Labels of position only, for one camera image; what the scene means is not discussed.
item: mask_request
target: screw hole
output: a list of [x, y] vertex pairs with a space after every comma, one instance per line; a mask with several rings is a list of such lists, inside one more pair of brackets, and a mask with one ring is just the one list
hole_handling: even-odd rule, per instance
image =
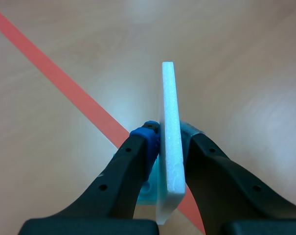
[[261, 189], [261, 187], [260, 187], [259, 185], [254, 185], [254, 186], [252, 187], [252, 189], [253, 189], [254, 191], [256, 191], [256, 192], [260, 192], [260, 191], [262, 191], [262, 189]]
[[105, 191], [105, 190], [107, 190], [107, 188], [108, 188], [107, 185], [100, 185], [100, 186], [99, 186], [99, 189], [100, 189], [101, 191]]

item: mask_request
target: wood grain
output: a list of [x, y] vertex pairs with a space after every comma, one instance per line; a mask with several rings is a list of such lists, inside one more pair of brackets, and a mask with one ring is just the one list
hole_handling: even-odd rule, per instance
[[[296, 204], [296, 0], [0, 0], [0, 11], [128, 131], [158, 118], [161, 63], [174, 61], [181, 119]], [[115, 151], [0, 34], [0, 235], [71, 203]], [[194, 229], [177, 211], [160, 231]]]

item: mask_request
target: foam block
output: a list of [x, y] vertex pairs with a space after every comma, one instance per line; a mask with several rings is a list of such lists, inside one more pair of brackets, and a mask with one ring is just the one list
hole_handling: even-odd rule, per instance
[[160, 112], [157, 223], [164, 224], [186, 193], [182, 139], [173, 62], [163, 62]]

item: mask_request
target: red tape line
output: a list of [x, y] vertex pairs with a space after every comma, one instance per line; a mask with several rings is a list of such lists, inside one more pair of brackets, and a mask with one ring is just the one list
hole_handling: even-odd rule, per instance
[[[56, 86], [117, 148], [128, 138], [129, 132], [120, 125], [90, 95], [77, 85], [52, 60], [37, 48], [0, 12], [0, 32]], [[202, 232], [203, 223], [190, 190], [179, 210]]]

